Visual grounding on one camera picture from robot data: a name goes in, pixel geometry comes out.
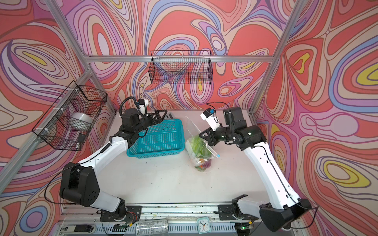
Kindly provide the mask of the green lettuce leaf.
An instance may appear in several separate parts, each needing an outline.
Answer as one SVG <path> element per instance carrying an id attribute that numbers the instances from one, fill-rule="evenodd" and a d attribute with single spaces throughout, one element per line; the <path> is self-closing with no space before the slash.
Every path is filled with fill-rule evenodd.
<path id="1" fill-rule="evenodd" d="M 212 153 L 208 149 L 205 140 L 200 138 L 198 135 L 192 137 L 189 140 L 189 144 L 196 158 L 209 159 L 212 157 Z"/>

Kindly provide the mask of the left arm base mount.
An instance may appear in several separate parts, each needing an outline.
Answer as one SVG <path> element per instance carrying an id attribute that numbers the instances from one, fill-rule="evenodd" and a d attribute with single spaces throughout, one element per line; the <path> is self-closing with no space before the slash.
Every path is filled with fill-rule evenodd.
<path id="1" fill-rule="evenodd" d="M 101 210 L 101 222 L 129 222 L 135 223 L 140 220 L 142 206 L 128 205 L 121 199 L 119 206 L 114 212 Z"/>

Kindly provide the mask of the clear zip top bag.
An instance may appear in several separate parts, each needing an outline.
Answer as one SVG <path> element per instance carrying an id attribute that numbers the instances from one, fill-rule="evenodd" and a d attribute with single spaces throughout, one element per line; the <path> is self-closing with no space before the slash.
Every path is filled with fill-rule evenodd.
<path id="1" fill-rule="evenodd" d="M 211 148 L 206 140 L 200 138 L 200 130 L 195 123 L 187 116 L 183 121 L 185 150 L 187 151 L 191 163 L 201 172 L 211 167 L 212 160 L 220 158 L 220 155 Z"/>

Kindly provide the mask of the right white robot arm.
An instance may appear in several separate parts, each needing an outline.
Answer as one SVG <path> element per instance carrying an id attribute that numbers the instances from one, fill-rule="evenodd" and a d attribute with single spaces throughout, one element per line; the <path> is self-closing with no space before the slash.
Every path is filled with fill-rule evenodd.
<path id="1" fill-rule="evenodd" d="M 200 133 L 209 146 L 220 142 L 236 145 L 252 162 L 267 192 L 267 200 L 257 200 L 246 194 L 232 199 L 230 210 L 222 210 L 219 216 L 245 219 L 253 216 L 262 220 L 271 232 L 280 229 L 291 229 L 291 223 L 313 207 L 308 199 L 301 198 L 288 183 L 275 161 L 267 138 L 256 125 L 248 126 L 240 107 L 223 109 L 226 125 L 223 126 L 214 108 L 208 108 L 201 114 L 209 128 Z"/>

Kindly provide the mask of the purple red onion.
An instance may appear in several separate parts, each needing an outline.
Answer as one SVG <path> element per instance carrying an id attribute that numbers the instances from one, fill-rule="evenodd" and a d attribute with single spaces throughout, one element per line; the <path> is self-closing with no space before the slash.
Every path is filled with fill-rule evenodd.
<path id="1" fill-rule="evenodd" d="M 208 168 L 211 166 L 211 163 L 212 163 L 212 160 L 211 160 L 211 159 L 208 160 L 208 161 L 206 161 L 205 163 L 203 163 L 203 164 L 201 165 L 202 170 L 206 170 L 206 169 L 208 169 Z"/>

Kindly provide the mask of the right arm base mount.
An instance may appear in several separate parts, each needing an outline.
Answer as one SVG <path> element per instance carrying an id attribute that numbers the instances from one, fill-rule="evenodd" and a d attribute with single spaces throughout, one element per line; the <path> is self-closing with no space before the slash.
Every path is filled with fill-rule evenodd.
<path id="1" fill-rule="evenodd" d="M 242 213 L 241 209 L 238 206 L 238 201 L 242 198 L 247 197 L 247 194 L 240 195 L 231 200 L 230 204 L 218 205 L 218 210 L 214 211 L 214 214 L 219 216 L 221 221 L 226 220 L 250 220 L 255 221 L 258 218 L 250 214 Z"/>

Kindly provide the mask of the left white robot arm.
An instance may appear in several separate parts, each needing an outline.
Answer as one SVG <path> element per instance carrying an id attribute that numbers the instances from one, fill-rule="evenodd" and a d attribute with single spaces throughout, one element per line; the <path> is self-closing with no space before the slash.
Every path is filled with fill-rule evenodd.
<path id="1" fill-rule="evenodd" d="M 164 121 L 167 110 L 155 110 L 141 115 L 131 108 L 122 113 L 119 131 L 102 148 L 74 164 L 70 162 L 62 171 L 60 197 L 72 203 L 110 212 L 121 219 L 127 214 L 125 201 L 101 190 L 97 175 L 119 154 L 132 147 L 142 131 Z"/>

